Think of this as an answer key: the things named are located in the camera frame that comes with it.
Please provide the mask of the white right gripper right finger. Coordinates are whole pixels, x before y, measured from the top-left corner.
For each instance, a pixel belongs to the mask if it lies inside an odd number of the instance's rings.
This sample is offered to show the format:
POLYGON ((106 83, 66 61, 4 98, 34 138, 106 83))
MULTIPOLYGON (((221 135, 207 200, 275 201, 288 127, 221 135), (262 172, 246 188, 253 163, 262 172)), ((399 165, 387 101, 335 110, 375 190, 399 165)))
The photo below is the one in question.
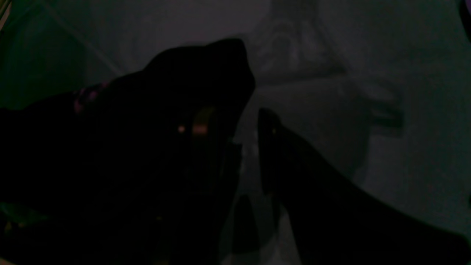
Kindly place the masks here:
POLYGON ((361 190, 267 108, 258 112, 262 189, 286 209, 304 265, 466 265, 470 245, 361 190))

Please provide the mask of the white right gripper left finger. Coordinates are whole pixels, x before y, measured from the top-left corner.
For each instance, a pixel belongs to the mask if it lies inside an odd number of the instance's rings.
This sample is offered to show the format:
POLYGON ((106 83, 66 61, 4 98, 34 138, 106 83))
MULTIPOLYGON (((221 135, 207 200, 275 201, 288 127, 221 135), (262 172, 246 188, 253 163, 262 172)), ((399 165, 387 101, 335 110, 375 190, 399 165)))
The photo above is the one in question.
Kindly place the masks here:
POLYGON ((175 185, 188 195, 210 196, 219 179, 218 111, 199 107, 183 114, 178 121, 178 153, 175 185))

